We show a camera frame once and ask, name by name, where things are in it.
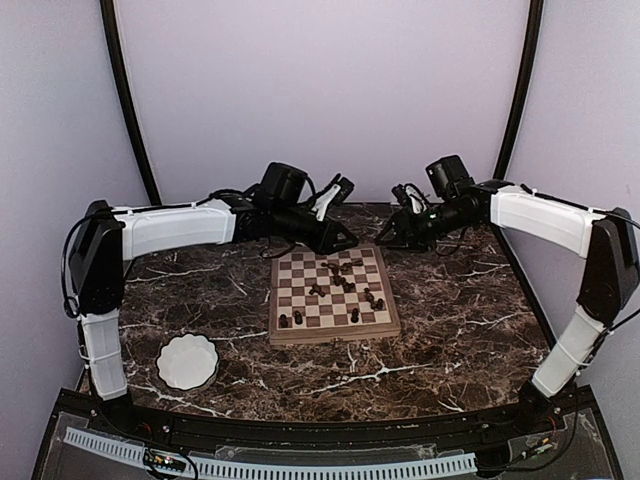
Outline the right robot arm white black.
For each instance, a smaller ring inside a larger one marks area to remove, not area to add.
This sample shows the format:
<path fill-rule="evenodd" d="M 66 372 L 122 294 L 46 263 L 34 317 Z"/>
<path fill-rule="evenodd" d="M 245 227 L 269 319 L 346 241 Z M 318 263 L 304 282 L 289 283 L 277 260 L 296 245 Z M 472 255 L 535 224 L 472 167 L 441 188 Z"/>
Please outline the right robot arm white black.
<path fill-rule="evenodd" d="M 638 223 L 624 209 L 579 205 L 503 180 L 456 181 L 441 190 L 439 203 L 420 199 L 410 185 L 394 193 L 399 209 L 377 244 L 434 250 L 452 232 L 486 225 L 514 247 L 543 311 L 567 314 L 552 321 L 555 344 L 528 382 L 539 396 L 528 396 L 510 413 L 517 432 L 534 432 L 549 416 L 544 398 L 558 394 L 607 337 L 639 315 L 628 305 L 639 288 Z"/>

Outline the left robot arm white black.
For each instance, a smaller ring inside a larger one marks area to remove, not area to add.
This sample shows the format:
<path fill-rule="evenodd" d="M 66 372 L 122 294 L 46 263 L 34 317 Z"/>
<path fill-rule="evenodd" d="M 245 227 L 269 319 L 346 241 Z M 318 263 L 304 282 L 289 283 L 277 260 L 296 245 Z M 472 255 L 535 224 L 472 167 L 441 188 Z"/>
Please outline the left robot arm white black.
<path fill-rule="evenodd" d="M 141 427 L 129 394 L 121 353 L 119 317 L 127 273 L 139 263 L 167 261 L 181 250 L 217 249 L 278 238 L 320 255 L 354 248 L 357 237 L 329 217 L 333 199 L 316 206 L 258 193 L 219 190 L 207 198 L 173 205 L 89 205 L 70 229 L 61 254 L 65 314 L 79 323 L 79 343 L 103 421 L 120 436 Z"/>

